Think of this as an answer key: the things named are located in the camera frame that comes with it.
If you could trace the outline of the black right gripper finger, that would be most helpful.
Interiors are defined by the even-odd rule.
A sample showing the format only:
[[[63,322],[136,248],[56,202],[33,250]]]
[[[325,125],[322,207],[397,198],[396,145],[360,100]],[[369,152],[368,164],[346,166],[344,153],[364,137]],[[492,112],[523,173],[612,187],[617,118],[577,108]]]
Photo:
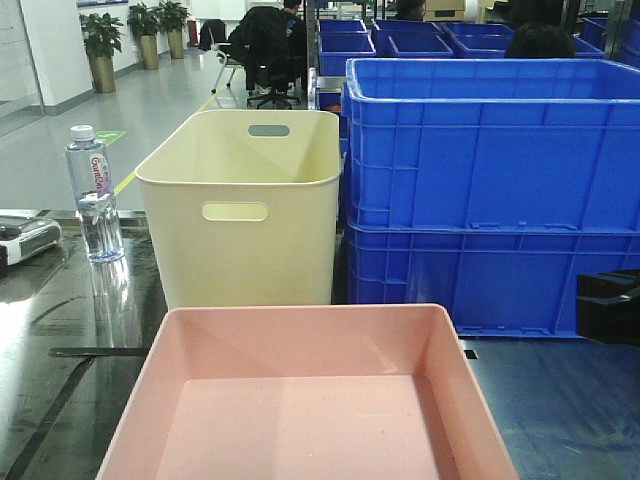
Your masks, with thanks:
[[[601,343],[639,345],[639,270],[579,274],[576,333]]]

